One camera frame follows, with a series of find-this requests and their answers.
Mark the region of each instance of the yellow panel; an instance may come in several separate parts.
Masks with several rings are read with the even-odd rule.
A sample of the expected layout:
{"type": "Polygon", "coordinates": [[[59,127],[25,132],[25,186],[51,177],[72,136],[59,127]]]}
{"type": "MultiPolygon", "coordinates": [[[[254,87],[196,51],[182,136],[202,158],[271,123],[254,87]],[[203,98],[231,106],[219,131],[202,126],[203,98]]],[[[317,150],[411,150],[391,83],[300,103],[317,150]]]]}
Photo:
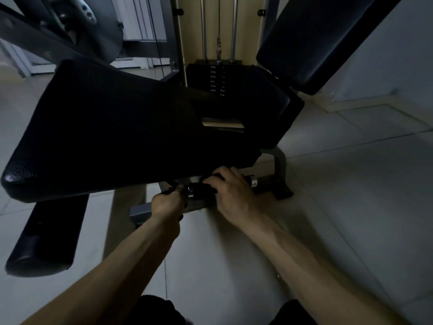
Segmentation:
{"type": "MultiPolygon", "coordinates": [[[[245,65],[256,63],[260,22],[257,10],[263,8],[264,0],[239,0],[236,32],[236,60],[245,65]]],[[[182,45],[186,64],[202,59],[201,9],[200,0],[178,0],[179,7],[185,11],[180,17],[182,45]]],[[[222,59],[230,59],[232,47],[234,0],[221,0],[221,45],[222,59]]],[[[205,0],[207,57],[217,57],[218,0],[205,0]]]]}

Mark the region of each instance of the person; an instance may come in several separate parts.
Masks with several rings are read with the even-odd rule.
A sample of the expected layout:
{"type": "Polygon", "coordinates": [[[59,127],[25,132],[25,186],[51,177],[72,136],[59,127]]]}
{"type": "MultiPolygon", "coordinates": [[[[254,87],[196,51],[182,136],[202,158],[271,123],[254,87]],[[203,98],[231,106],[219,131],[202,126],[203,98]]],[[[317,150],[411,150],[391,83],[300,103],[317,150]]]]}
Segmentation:
{"type": "MultiPolygon", "coordinates": [[[[216,189],[218,210],[263,251],[298,299],[287,302],[271,324],[407,324],[262,213],[236,168],[214,174],[203,182],[216,189]]],[[[180,190],[154,196],[149,220],[23,324],[185,324],[170,301],[140,297],[180,234],[180,190]]]]}

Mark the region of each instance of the person's right hand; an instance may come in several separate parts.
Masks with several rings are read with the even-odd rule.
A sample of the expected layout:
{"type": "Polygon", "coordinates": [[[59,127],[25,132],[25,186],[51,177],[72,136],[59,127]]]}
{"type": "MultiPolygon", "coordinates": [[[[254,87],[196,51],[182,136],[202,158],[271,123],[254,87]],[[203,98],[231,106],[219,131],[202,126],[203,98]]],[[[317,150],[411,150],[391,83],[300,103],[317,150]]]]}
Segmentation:
{"type": "Polygon", "coordinates": [[[256,197],[243,175],[235,167],[222,166],[213,174],[219,173],[221,178],[211,175],[203,180],[217,190],[216,202],[219,212],[239,229],[244,229],[256,218],[260,217],[260,211],[256,203],[256,197]]]}

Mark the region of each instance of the person's left arm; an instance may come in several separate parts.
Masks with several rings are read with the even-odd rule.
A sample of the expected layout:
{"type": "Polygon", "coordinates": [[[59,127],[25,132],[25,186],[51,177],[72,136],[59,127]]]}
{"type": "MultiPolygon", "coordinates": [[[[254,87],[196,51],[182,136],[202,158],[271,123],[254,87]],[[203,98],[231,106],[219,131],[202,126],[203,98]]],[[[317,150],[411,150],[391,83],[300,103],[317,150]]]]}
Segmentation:
{"type": "Polygon", "coordinates": [[[22,324],[122,324],[178,237],[183,210],[180,192],[156,195],[149,220],[22,324]]]}

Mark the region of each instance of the person's right arm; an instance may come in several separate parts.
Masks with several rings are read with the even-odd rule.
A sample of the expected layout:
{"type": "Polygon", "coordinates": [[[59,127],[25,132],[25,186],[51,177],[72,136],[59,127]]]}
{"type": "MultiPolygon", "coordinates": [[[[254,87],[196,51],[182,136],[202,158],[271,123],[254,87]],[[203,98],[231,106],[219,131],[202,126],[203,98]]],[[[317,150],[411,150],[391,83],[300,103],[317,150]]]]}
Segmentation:
{"type": "Polygon", "coordinates": [[[218,210],[263,251],[318,324],[408,324],[260,212],[236,168],[221,167],[215,173],[224,180],[211,176],[203,182],[218,191],[218,210]]]}

